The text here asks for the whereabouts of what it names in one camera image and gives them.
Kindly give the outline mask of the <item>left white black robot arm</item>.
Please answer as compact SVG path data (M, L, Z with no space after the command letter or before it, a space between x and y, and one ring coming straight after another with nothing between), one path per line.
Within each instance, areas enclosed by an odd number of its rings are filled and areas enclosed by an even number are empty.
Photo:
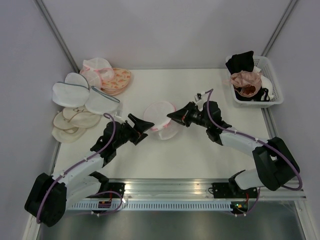
M119 147L127 142L138 145L154 126L132 114L128 118L133 125L127 121L118 122L109 113L103 116L110 121L82 160L51 175L41 173L35 179L24 209L35 217L37 224L52 227L73 204L86 197L106 197L109 179L98 171L115 158Z

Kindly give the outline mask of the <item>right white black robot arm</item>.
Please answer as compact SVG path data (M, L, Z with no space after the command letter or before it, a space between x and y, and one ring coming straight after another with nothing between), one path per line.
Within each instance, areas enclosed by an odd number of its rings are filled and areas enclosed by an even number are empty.
M185 127L191 124L204 127L212 142L253 158L253 169L242 170L228 180L228 192L235 198L251 188L266 187L271 191L289 189L287 182L300 175L297 162L281 138L261 140L237 131L222 119L215 101L206 101L202 110L195 102L189 102L185 107L167 114L167 117Z

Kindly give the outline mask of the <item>pink trimmed mesh laundry bag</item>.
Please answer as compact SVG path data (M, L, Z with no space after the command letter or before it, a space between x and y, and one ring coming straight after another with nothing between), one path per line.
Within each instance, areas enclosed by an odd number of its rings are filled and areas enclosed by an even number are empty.
M143 113L143 120L154 123L146 133L154 139L169 140L180 130L180 125L167 117L168 114L176 111L176 107L168 101L157 101L146 108Z

